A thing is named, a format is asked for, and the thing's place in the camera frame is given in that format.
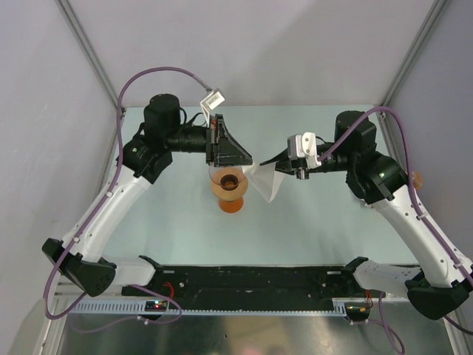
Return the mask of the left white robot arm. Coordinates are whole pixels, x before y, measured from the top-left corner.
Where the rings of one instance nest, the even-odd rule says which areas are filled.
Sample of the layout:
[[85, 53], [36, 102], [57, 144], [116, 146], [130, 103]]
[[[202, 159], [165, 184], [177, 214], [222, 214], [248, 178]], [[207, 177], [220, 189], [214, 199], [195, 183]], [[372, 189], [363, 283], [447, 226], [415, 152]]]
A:
[[118, 150], [111, 181], [69, 233], [44, 243], [47, 258], [86, 295], [99, 296], [112, 285], [136, 284], [148, 295], [163, 289], [163, 275], [150, 258], [112, 260], [103, 251], [122, 218], [171, 164], [173, 153], [203, 153], [214, 168], [252, 165], [250, 153], [232, 137], [223, 116], [213, 113], [224, 100], [218, 89], [209, 92], [200, 102], [205, 126], [196, 126], [176, 96], [151, 98], [138, 130]]

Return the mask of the clear glass dripper cone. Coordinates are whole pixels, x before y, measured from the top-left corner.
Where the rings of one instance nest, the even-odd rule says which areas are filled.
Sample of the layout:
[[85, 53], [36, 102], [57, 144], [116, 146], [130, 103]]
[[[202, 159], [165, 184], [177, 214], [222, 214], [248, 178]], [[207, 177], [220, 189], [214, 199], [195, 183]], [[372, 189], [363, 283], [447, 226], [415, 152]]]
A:
[[246, 180], [241, 166], [213, 167], [208, 170], [211, 182], [225, 191], [233, 191]]

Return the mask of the white paper coffee filter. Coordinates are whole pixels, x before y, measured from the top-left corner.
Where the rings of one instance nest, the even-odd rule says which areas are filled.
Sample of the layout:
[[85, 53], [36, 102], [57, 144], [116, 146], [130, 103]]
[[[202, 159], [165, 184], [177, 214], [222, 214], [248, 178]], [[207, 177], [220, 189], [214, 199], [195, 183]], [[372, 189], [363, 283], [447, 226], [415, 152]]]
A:
[[268, 203], [274, 200], [285, 178], [285, 174], [276, 171], [276, 163], [243, 166], [242, 171], [249, 183]]

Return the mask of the orange glass carafe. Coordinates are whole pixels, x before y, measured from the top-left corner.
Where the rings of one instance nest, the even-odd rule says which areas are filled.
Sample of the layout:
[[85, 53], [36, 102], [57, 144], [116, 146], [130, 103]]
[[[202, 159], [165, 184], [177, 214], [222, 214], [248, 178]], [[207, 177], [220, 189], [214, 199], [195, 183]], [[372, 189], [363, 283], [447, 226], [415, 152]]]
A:
[[232, 201], [219, 199], [218, 205], [225, 213], [233, 214], [241, 210], [244, 205], [244, 199], [242, 197]]

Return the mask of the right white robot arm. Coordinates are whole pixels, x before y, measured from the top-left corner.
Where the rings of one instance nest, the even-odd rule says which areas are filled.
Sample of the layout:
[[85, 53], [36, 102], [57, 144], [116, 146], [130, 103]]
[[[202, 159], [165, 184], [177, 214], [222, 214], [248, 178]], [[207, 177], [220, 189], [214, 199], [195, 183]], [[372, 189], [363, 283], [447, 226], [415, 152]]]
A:
[[410, 171], [378, 152], [377, 129], [368, 117], [368, 112], [344, 111], [336, 117], [332, 142], [318, 144], [311, 132], [293, 135], [287, 148], [266, 164], [300, 180], [314, 173], [345, 172], [350, 191], [396, 230], [418, 266], [357, 257], [342, 269], [343, 291], [352, 297], [366, 290], [394, 294], [409, 300], [425, 317], [439, 320], [469, 298], [472, 261], [430, 217], [418, 199]]

